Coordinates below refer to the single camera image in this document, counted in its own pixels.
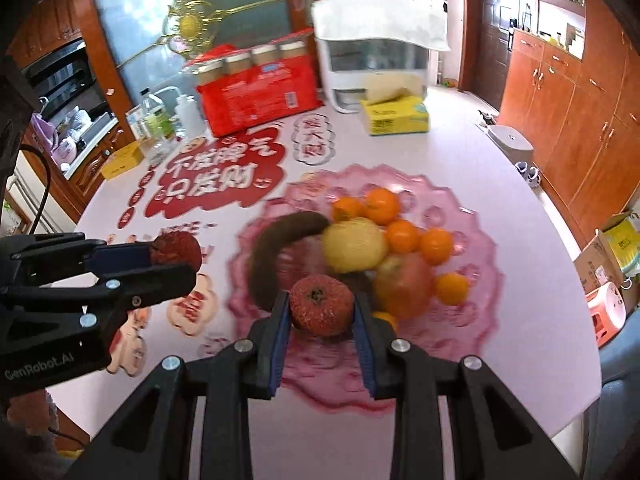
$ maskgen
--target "dark front door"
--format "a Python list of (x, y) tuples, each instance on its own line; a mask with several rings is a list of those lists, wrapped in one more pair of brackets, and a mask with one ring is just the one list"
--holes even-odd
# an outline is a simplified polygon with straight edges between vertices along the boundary
[(474, 79), (474, 92), (500, 110), (511, 52), (510, 19), (517, 16), (517, 0), (481, 0), (480, 49)]

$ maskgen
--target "frosted glass panel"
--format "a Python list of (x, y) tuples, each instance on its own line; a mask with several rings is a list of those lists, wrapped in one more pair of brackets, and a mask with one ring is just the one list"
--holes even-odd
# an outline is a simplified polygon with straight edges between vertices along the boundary
[[(162, 21), (173, 0), (95, 0), (100, 22), (116, 64), (152, 44), (162, 34)], [(230, 9), (259, 0), (206, 0), (217, 9)], [(287, 3), (275, 2), (229, 16), (217, 25), (214, 45), (231, 43), (240, 48), (265, 43), (291, 32)], [(132, 101), (140, 102), (140, 91), (177, 86), (196, 95), (191, 75), (179, 74), (184, 59), (158, 46), (120, 68)]]

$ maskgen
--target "yellow package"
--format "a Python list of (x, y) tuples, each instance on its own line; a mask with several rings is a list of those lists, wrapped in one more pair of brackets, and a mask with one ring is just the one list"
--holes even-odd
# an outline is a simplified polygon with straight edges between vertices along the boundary
[(429, 114), (423, 101), (413, 95), (374, 105), (362, 100), (365, 126), (372, 136), (428, 132)]
[(604, 232), (609, 241), (611, 250), (616, 256), (622, 272), (629, 272), (640, 258), (639, 244), (640, 234), (636, 232), (631, 220), (625, 218), (615, 227)]
[(140, 142), (132, 142), (124, 148), (113, 153), (100, 168), (102, 176), (109, 180), (125, 171), (132, 170), (145, 158), (140, 150)]

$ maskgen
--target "table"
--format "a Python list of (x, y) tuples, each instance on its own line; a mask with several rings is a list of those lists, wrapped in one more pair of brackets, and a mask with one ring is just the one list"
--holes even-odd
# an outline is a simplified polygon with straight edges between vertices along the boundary
[[(327, 107), (315, 110), (327, 118), (335, 134), (334, 150), (328, 155), (306, 149), (318, 166), (296, 160), (300, 149), (295, 148), (300, 147), (294, 140), (300, 138), (294, 124), (300, 118), (275, 121), (280, 131), (276, 141), (286, 149), (280, 162), (285, 175), (278, 182), (271, 168), (260, 175), (256, 169), (254, 177), (265, 182), (267, 175), (272, 178), (276, 186), (266, 196), (272, 198), (280, 195), (286, 182), (295, 182), (310, 171), (338, 171), (353, 162), (366, 167), (384, 162), (406, 174), (425, 174), (436, 186), (450, 187), (465, 208), (478, 212), (482, 230), (497, 245), (496, 263), (504, 273), (497, 305), (498, 330), (482, 346), (481, 357), (547, 434), (554, 435), (600, 392), (598, 352), (578, 275), (534, 193), (491, 140), (452, 105), (451, 94), (431, 91), (427, 106), (432, 123), (429, 134), (386, 137), (370, 137), (357, 114), (341, 115)], [(254, 142), (253, 153), (273, 150), (272, 145), (262, 147), (264, 144)], [(143, 235), (154, 238), (162, 228), (200, 222), (198, 241), (209, 251), (204, 268), (212, 280), (206, 285), (218, 299), (218, 311), (206, 332), (231, 339), (234, 318), (225, 307), (230, 293), (226, 263), (238, 252), (235, 232), (259, 215), (259, 203), (242, 208), (234, 202), (210, 212), (194, 209), (173, 219), (162, 214), (146, 218), (144, 206), (158, 189), (163, 169), (143, 179), (147, 168), (142, 164), (105, 182), (78, 230), (87, 237), (114, 235), (116, 242), (124, 242), (131, 234), (138, 239)], [(142, 196), (134, 198), (139, 184), (144, 185)], [(172, 214), (190, 199), (186, 190), (183, 194), (187, 196), (171, 202), (177, 207)], [(134, 204), (131, 218), (123, 216), (128, 201)], [(118, 223), (126, 225), (117, 229)], [(132, 324), (137, 322), (140, 326), (146, 322), (140, 330), (146, 345), (140, 375), (129, 377), (116, 367), (115, 374), (94, 372), (50, 389), (59, 407), (91, 436), (163, 357), (178, 354), (190, 360), (197, 358), (198, 348), (202, 350), (205, 333), (186, 336), (190, 327), (177, 330), (167, 323), (164, 306), (153, 307), (148, 320), (132, 320)], [(306, 478), (318, 480), (332, 476), (388, 478), (393, 424), (392, 414), (366, 416), (348, 410), (327, 414), (292, 390), (281, 388), (270, 402), (250, 403), (255, 478), (298, 478), (301, 470)]]

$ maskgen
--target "blue gripper pad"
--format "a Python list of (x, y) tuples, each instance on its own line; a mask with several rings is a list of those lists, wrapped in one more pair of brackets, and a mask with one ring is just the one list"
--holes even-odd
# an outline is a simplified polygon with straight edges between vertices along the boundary
[(291, 313), (289, 311), (289, 297), (284, 305), (280, 324), (276, 332), (275, 341), (271, 348), (269, 393), (273, 397), (282, 382), (282, 371), (284, 370), (284, 357), (287, 354), (289, 344), (289, 333), (291, 332)]
[(97, 248), (84, 266), (97, 276), (144, 269), (151, 266), (151, 252), (147, 244), (104, 246)]
[(376, 363), (373, 357), (371, 343), (367, 336), (367, 330), (364, 326), (364, 317), (360, 311), (358, 301), (353, 303), (353, 324), (351, 325), (351, 331), (353, 332), (353, 339), (356, 343), (356, 350), (358, 351), (358, 361), (360, 361), (362, 381), (364, 382), (366, 389), (369, 391), (369, 395), (374, 397), (378, 389), (375, 371)]

